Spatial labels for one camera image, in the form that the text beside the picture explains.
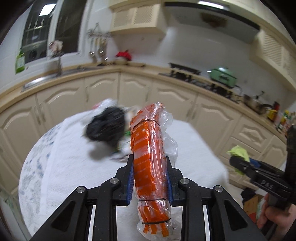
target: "black plastic bag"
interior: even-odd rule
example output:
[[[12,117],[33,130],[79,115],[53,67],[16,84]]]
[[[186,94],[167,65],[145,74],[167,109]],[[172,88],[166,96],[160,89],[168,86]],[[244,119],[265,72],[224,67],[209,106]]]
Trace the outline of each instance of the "black plastic bag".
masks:
[[[108,107],[87,125],[86,135],[93,141],[104,141],[117,149],[124,134],[124,112],[118,107]]]

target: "sink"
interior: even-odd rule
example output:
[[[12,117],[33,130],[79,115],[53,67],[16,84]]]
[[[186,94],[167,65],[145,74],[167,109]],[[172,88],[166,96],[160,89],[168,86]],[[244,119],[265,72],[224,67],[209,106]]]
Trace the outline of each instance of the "sink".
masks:
[[[103,68],[103,66],[94,66],[94,67],[78,66],[75,69],[69,69],[69,70],[62,71],[61,75],[58,75],[56,73],[55,74],[50,74],[50,75],[37,78],[35,80],[30,81],[29,83],[24,84],[23,87],[22,87],[21,92],[24,92],[24,91],[26,91],[28,89],[31,89],[31,88],[35,87],[35,86],[38,86],[38,85],[43,84],[43,83],[45,83],[47,81],[50,81],[50,80],[53,80],[53,79],[56,79],[56,78],[59,78],[59,77],[62,77],[62,76],[75,74],[75,73],[80,73],[80,72],[85,72],[85,71],[98,70],[98,69],[102,69],[102,68]]]

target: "green electric pot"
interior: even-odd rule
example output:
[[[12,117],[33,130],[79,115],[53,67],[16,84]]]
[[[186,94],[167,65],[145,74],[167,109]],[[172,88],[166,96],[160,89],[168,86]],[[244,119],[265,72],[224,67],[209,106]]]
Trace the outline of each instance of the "green electric pot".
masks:
[[[210,78],[214,81],[220,82],[229,88],[233,88],[237,83],[237,78],[226,67],[219,67],[208,71]]]

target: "kitchen counter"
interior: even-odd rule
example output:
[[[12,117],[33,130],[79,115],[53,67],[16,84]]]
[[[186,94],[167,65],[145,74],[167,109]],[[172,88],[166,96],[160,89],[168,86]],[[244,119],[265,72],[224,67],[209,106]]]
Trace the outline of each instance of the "kitchen counter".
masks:
[[[217,101],[222,102],[223,104],[229,106],[232,109],[235,109],[242,114],[248,116],[252,120],[256,121],[260,125],[264,126],[266,129],[268,129],[271,133],[273,133],[275,136],[277,136],[281,141],[286,143],[286,138],[284,135],[280,134],[274,127],[274,125],[267,120],[264,116],[260,116],[257,113],[255,113],[253,110],[245,106],[245,104],[240,103],[237,104],[223,96],[220,96],[214,92],[208,91],[206,89],[203,89],[201,87],[195,86],[193,84],[180,81],[171,77],[166,77],[159,75],[159,73],[169,73],[170,68],[163,68],[163,67],[157,67],[157,66],[151,66],[151,65],[146,65],[145,67],[139,67],[140,64],[138,63],[131,63],[132,66],[127,66],[127,65],[107,65],[104,66],[102,69],[98,70],[91,70],[91,71],[85,71],[85,72],[79,72],[67,76],[62,76],[60,78],[55,78],[53,80],[50,80],[48,82],[42,83],[36,87],[33,87],[31,89],[28,89],[24,92],[21,92],[22,86],[25,83],[28,83],[38,77],[41,76],[36,76],[34,78],[28,79],[26,81],[23,81],[16,86],[10,88],[9,90],[3,92],[0,94],[0,113],[12,106],[13,104],[19,102],[20,100],[31,96],[41,90],[44,90],[46,88],[68,82],[71,80],[79,79],[79,78],[84,78],[84,77],[89,77],[89,76],[94,76],[94,75],[100,75],[100,74],[106,74],[106,73],[114,73],[114,72],[121,72],[121,73],[130,73],[130,74],[137,74],[143,77],[148,77],[152,78],[155,80],[161,80],[164,82],[172,83],[174,85],[178,85],[181,87],[184,87],[186,89],[190,89],[191,91],[203,94],[205,96],[211,97]],[[93,64],[86,64],[84,66],[94,66]],[[67,69],[72,69],[76,68],[77,66],[71,66],[68,68],[64,68],[65,70]],[[202,76],[195,76],[196,78],[200,79],[201,81],[205,81],[205,77]]]

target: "cardboard box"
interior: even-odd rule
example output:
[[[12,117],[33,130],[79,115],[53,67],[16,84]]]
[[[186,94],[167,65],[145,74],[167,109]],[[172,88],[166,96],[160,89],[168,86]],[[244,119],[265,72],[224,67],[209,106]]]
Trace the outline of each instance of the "cardboard box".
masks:
[[[256,223],[257,221],[257,213],[261,211],[261,207],[258,208],[258,205],[260,205],[260,201],[262,200],[262,198],[262,195],[256,194],[254,197],[252,197],[250,200],[244,203],[244,211],[247,213],[247,215],[252,219],[254,223]]]

